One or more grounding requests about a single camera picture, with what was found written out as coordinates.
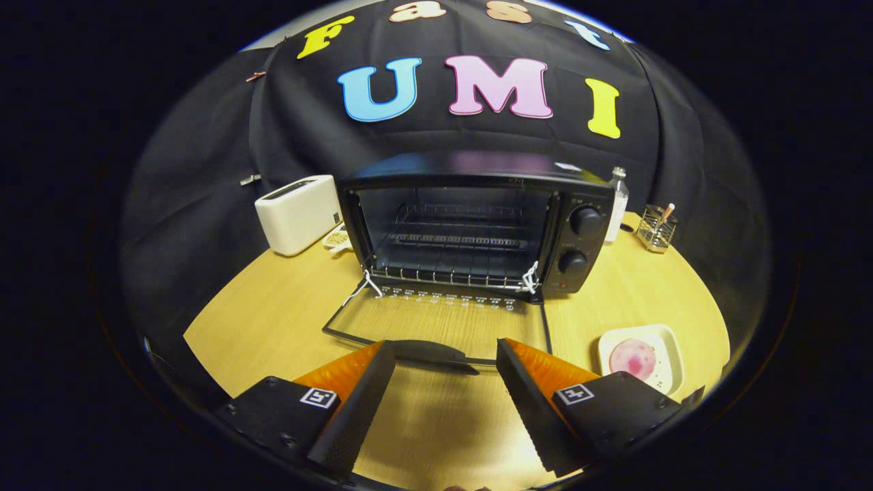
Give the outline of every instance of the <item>yellow letter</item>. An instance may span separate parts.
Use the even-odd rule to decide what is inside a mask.
[[[527,8],[524,5],[509,2],[489,2],[485,6],[488,7],[488,17],[496,18],[497,20],[517,22],[519,24],[527,24],[533,20],[531,16],[525,14]]]
[[[343,24],[348,24],[354,20],[353,16],[343,17],[340,20],[335,20],[328,25],[322,25],[315,31],[310,31],[306,34],[306,45],[303,46],[303,51],[297,55],[297,59],[309,56],[318,50],[323,50],[330,45],[328,39],[336,38],[342,30]]]
[[[585,79],[585,84],[591,87],[594,94],[595,114],[588,122],[588,129],[598,135],[618,138],[622,131],[615,125],[615,98],[618,89],[597,79]]]
[[[440,17],[445,13],[439,2],[413,2],[401,5],[394,9],[396,14],[388,17],[391,22],[406,22],[419,17]]]

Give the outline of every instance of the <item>oven knob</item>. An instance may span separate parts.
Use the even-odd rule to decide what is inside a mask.
[[[603,227],[603,217],[594,208],[586,206],[570,214],[570,227],[576,235],[596,235]]]
[[[558,269],[568,278],[581,278],[588,270],[588,259],[579,251],[564,252],[558,259]]]

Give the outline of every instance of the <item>white toaster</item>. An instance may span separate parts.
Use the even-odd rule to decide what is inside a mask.
[[[309,176],[255,201],[261,228],[274,252],[294,256],[330,232],[342,213],[333,176]]]

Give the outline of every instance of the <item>metal wire basket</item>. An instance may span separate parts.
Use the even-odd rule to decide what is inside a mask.
[[[636,228],[636,236],[643,242],[646,249],[661,254],[670,248],[670,240],[673,239],[673,232],[676,231],[676,226],[679,224],[679,220],[672,214],[662,221],[663,213],[664,208],[646,204],[643,218]]]

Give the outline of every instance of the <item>small dish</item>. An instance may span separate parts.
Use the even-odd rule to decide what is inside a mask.
[[[673,330],[666,324],[651,324],[607,331],[597,342],[601,375],[606,376],[612,373],[609,368],[609,356],[616,346],[628,339],[646,342],[655,351],[655,370],[644,382],[667,397],[676,393],[682,387],[685,378],[684,367],[676,337],[673,335]]]
[[[346,249],[352,249],[352,242],[348,239],[346,224],[340,223],[333,228],[322,240],[321,244],[330,249],[331,254],[338,254]]]

